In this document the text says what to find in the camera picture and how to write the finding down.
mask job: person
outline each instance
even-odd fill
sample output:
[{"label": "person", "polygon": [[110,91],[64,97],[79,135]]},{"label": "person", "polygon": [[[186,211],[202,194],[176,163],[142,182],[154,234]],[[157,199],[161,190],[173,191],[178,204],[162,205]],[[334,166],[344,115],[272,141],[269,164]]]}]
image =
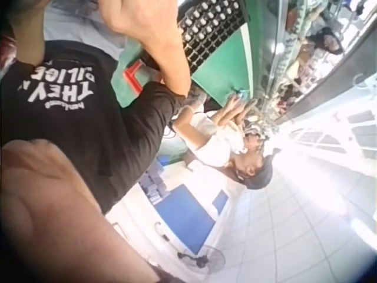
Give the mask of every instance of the person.
[{"label": "person", "polygon": [[187,147],[204,164],[211,167],[232,169],[244,181],[269,173],[259,181],[265,187],[271,180],[271,167],[265,166],[261,141],[257,135],[245,135],[243,120],[254,106],[254,101],[244,105],[240,97],[232,96],[227,104],[211,117],[197,113],[198,105],[190,105],[181,111],[173,129],[186,142]]},{"label": "person", "polygon": [[322,28],[315,35],[306,37],[306,39],[308,42],[314,44],[314,49],[320,48],[334,55],[341,55],[344,53],[342,43],[329,27]]},{"label": "person", "polygon": [[[126,108],[110,55],[44,42],[48,2],[8,12],[17,54],[1,81],[2,249],[42,282],[181,282],[149,266],[104,217],[154,159],[189,91],[177,1],[99,0],[108,27],[138,40],[165,82],[146,84]],[[12,278],[23,273],[15,269]]]}]

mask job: glass display case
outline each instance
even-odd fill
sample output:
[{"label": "glass display case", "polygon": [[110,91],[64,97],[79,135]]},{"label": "glass display case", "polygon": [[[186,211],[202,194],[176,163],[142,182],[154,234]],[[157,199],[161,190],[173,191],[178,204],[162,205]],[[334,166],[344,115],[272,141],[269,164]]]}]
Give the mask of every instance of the glass display case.
[{"label": "glass display case", "polygon": [[[275,51],[268,77],[261,80],[262,88],[266,86],[261,111],[272,120],[321,84],[377,19],[377,2],[373,0],[277,2],[275,6],[287,10],[286,18],[280,19],[282,45]],[[279,9],[275,6],[270,4],[269,11],[276,16]]]}]

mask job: black cap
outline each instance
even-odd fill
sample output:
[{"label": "black cap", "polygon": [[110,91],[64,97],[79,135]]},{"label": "black cap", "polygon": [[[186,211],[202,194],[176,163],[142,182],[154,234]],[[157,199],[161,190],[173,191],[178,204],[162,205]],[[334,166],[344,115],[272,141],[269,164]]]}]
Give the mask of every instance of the black cap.
[{"label": "black cap", "polygon": [[257,172],[257,174],[253,177],[243,180],[243,184],[249,190],[259,190],[266,187],[272,179],[273,168],[272,168],[272,160],[274,158],[273,155],[267,155],[264,158],[263,166]]}]

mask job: green board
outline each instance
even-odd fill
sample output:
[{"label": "green board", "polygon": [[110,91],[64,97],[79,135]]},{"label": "green board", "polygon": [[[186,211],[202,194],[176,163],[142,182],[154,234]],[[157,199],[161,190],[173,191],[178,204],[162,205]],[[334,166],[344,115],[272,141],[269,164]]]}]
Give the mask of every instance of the green board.
[{"label": "green board", "polygon": [[[123,77],[123,71],[139,56],[140,51],[139,44],[129,42],[120,56],[118,68],[111,81],[122,107],[128,106],[136,98],[136,94]],[[136,78],[144,85],[153,75],[148,70],[141,69]],[[253,86],[249,85],[248,76],[242,35],[238,30],[199,67],[192,78],[223,106],[232,89],[253,89]]]},{"label": "green board", "polygon": [[193,80],[220,105],[232,89],[249,90],[245,51],[240,30],[228,38],[194,73]]}]

